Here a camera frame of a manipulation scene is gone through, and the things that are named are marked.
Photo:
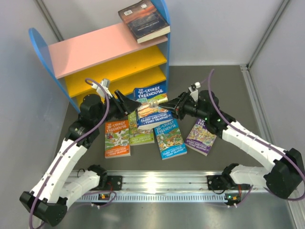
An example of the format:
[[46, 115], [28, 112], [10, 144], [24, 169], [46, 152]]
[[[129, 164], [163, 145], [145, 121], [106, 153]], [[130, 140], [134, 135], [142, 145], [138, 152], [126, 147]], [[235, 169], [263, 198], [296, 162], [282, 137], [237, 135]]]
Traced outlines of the dark blue 91-storey book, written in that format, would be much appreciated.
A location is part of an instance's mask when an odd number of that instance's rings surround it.
[[133, 96], [141, 103], [135, 112], [138, 129], [150, 130], [173, 119], [170, 111], [159, 106], [160, 103], [168, 101], [165, 82], [135, 88]]

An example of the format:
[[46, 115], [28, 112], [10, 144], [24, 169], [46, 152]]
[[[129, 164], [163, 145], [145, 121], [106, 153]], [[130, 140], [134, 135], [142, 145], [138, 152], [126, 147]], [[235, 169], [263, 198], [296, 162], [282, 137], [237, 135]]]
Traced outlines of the light blue 26-storey book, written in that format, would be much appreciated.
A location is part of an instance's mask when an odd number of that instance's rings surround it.
[[173, 119], [154, 128], [162, 160], [187, 154], [178, 122]]

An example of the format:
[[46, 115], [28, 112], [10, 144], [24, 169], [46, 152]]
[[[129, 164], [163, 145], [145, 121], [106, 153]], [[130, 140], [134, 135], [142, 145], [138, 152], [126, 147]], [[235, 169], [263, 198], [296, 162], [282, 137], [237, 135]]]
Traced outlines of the dark two cities book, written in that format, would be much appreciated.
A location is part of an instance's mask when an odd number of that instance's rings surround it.
[[150, 0], [141, 0], [118, 11], [137, 43], [168, 34], [170, 25]]

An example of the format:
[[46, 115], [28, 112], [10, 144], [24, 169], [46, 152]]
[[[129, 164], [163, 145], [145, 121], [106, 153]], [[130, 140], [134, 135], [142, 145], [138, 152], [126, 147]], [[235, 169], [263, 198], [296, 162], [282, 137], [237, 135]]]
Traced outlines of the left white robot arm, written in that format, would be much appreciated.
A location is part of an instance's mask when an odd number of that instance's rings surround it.
[[107, 170], [91, 165], [76, 180], [65, 185], [67, 178], [80, 158], [100, 134], [99, 126], [111, 119], [122, 119], [140, 107], [140, 102], [115, 91], [116, 97], [106, 96], [103, 101], [97, 94], [84, 97], [78, 119], [72, 123], [54, 161], [31, 191], [24, 191], [20, 202], [43, 223], [57, 226], [71, 205], [92, 189], [107, 186]]

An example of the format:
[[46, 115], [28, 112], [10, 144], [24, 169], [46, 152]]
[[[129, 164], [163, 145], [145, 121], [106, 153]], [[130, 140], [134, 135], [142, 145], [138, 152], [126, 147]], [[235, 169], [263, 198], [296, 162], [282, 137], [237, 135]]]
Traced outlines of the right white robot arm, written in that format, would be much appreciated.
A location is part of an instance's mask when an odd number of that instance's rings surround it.
[[235, 118], [220, 110], [219, 100], [213, 92], [203, 90], [195, 100], [190, 92], [159, 104], [174, 118], [189, 115], [202, 119], [213, 135], [240, 148], [258, 161], [260, 167], [247, 167], [232, 163], [222, 172], [222, 183], [227, 189], [239, 184], [260, 186], [273, 195], [290, 200], [291, 194], [305, 180], [301, 153], [295, 148], [286, 150], [263, 140], [243, 127]]

